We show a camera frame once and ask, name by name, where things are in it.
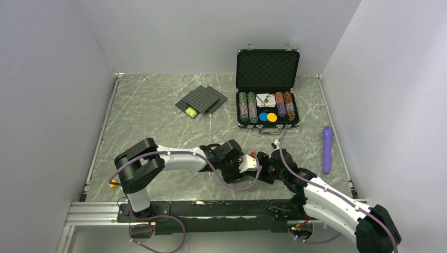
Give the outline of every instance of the marble table surface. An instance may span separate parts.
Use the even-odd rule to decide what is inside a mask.
[[[152,74],[123,75],[113,101],[102,143],[94,165],[86,201],[116,201],[120,189],[107,180],[116,170],[113,159],[144,138],[171,148],[193,148],[235,139],[244,153],[271,153],[278,135],[261,135],[257,129],[240,129],[236,119],[235,74]],[[175,104],[197,86],[211,85],[228,97],[212,114],[191,119]],[[299,167],[307,168],[332,187],[351,197],[348,177],[340,151],[333,142],[332,170],[322,173],[322,129],[330,125],[326,106],[315,75],[296,77],[294,96],[301,125],[289,129],[283,147]],[[244,188],[253,178],[235,183]],[[151,200],[257,200],[288,199],[293,196],[281,181],[273,185],[258,182],[245,192],[224,186],[211,172],[166,171],[149,185]]]

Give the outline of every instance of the poker chip case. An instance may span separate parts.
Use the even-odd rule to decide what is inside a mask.
[[[283,128],[296,128],[299,126],[299,116],[293,96],[296,72],[298,68],[300,52],[298,50],[266,50],[246,49],[238,50],[236,68],[236,107],[237,120],[240,128],[258,128],[261,134],[279,134]],[[290,92],[292,94],[295,118],[277,118],[276,122],[264,122],[259,119],[262,112],[275,113],[278,108],[256,107],[257,122],[241,120],[241,109],[239,107],[239,93],[269,93]]]

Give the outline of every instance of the yellow object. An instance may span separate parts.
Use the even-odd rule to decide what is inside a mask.
[[[116,185],[114,185],[114,184],[111,184],[111,183],[109,183],[109,186],[110,186],[110,188],[112,188],[112,189],[115,189],[115,188],[118,187],[118,186],[116,186]]]
[[[194,119],[197,116],[197,112],[193,108],[186,109],[185,113],[190,116],[192,119]]]
[[[267,120],[268,120],[268,122],[276,122],[278,120],[278,116],[276,116],[276,114],[270,112],[269,114],[267,114]]]

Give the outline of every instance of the purple microphone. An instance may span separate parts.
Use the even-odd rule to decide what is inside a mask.
[[[323,128],[323,174],[329,174],[331,171],[332,136],[334,136],[332,126],[325,126]]]

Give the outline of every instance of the black briefcase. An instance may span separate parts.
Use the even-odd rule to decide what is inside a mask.
[[[283,128],[296,128],[299,126],[298,110],[293,95],[293,86],[295,84],[299,55],[300,53],[298,50],[290,49],[238,50],[236,69],[236,106],[238,126],[240,128],[258,128],[259,133],[261,134],[279,134]],[[283,98],[285,98],[285,96],[288,98],[289,103],[287,105],[286,116],[284,116],[283,113],[280,113],[283,112],[284,109],[282,105],[278,105],[278,103],[276,103],[274,107],[258,106],[267,104],[264,102],[268,102],[268,99],[261,100],[264,97],[260,98],[257,94],[265,95],[268,93],[275,96],[275,93],[279,95],[278,92],[283,94]],[[253,93],[256,96],[256,100],[259,100],[256,101],[256,118],[253,116],[253,105],[249,105],[250,97],[252,98]],[[245,114],[244,96],[248,97],[247,106],[249,107],[249,120],[247,120]],[[290,97],[293,103],[295,116],[291,113]]]

